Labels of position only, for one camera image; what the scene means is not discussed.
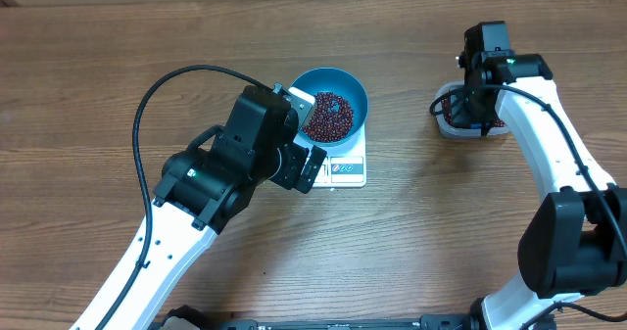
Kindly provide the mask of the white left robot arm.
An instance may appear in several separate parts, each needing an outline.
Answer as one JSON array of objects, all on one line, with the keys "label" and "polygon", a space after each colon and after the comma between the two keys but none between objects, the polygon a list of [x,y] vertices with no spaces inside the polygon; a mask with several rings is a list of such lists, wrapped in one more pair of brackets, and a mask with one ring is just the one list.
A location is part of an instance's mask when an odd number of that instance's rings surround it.
[{"label": "white left robot arm", "polygon": [[151,213],[75,329],[146,329],[195,260],[269,180],[311,191],[326,157],[294,139],[316,106],[296,88],[250,85],[226,126],[214,126],[170,157]]}]

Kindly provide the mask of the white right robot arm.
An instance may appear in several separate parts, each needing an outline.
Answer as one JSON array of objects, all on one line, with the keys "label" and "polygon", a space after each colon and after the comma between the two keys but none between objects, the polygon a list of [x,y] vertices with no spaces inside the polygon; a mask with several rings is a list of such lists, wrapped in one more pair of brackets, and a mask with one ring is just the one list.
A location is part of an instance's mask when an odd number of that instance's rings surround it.
[{"label": "white right robot arm", "polygon": [[441,129],[508,130],[542,200],[518,244],[516,275],[473,315],[483,329],[552,329],[555,310],[625,284],[626,190],[586,149],[543,57],[516,54],[504,22],[469,28],[458,65],[464,80],[431,107]]}]

